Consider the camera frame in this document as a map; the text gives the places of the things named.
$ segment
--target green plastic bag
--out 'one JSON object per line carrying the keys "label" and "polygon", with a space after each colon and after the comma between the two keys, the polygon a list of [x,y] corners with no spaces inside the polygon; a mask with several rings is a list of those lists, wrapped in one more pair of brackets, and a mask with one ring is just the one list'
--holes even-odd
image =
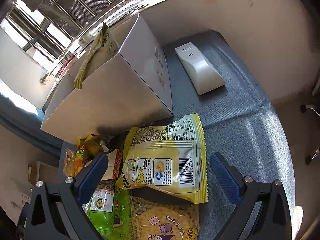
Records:
{"label": "green plastic bag", "polygon": [[124,190],[116,187],[114,223],[113,230],[108,236],[109,240],[130,240],[131,239],[131,221],[130,204],[127,196],[131,195],[130,190]]}
{"label": "green plastic bag", "polygon": [[115,187],[114,180],[102,180],[84,212],[96,230],[109,240],[128,240],[131,233],[130,190]]}
{"label": "green plastic bag", "polygon": [[84,212],[96,230],[108,237],[113,230],[115,183],[102,180],[93,193],[89,203],[83,206]]}

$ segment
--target white remote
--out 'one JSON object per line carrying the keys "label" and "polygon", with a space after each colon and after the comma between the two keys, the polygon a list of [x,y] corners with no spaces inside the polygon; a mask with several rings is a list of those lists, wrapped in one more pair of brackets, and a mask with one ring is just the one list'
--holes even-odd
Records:
{"label": "white remote", "polygon": [[175,51],[199,95],[226,83],[210,61],[191,42],[175,48]]}

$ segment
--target window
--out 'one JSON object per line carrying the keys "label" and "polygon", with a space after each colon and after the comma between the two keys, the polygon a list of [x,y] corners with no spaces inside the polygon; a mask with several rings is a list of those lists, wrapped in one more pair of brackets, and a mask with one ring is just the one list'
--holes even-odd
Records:
{"label": "window", "polygon": [[61,31],[58,30],[56,26],[50,23],[47,28],[47,32],[49,32],[53,37],[55,37],[65,48],[68,47],[71,40],[66,37]]}
{"label": "window", "polygon": [[38,11],[35,10],[34,12],[30,11],[30,9],[25,5],[25,3],[21,0],[17,0],[16,5],[19,6],[19,8],[24,11],[30,18],[36,21],[39,25],[44,20],[44,16]]}
{"label": "window", "polygon": [[[37,10],[31,12],[21,0],[17,0],[1,27],[20,48],[48,71],[54,68],[53,63],[71,43],[44,15]],[[74,44],[61,63],[64,64],[77,48],[77,44]]]}
{"label": "window", "polygon": [[20,48],[23,48],[28,42],[23,38],[6,19],[0,24],[1,28],[8,34],[8,36],[15,42]]}

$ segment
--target chair wheel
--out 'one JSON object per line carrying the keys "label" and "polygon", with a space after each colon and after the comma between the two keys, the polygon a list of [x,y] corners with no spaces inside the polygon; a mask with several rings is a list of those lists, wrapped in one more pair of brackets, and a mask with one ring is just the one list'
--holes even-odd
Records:
{"label": "chair wheel", "polygon": [[301,111],[301,113],[304,114],[304,113],[307,111],[306,105],[301,105],[301,106],[300,106],[300,111]]}
{"label": "chair wheel", "polygon": [[309,155],[307,158],[306,158],[306,165],[310,164],[312,161],[312,157],[311,155]]}

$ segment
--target barcode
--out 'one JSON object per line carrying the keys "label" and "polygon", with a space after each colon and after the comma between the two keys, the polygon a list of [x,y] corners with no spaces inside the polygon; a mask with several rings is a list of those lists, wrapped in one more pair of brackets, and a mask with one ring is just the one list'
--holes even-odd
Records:
{"label": "barcode", "polygon": [[179,184],[193,183],[192,158],[179,158]]}

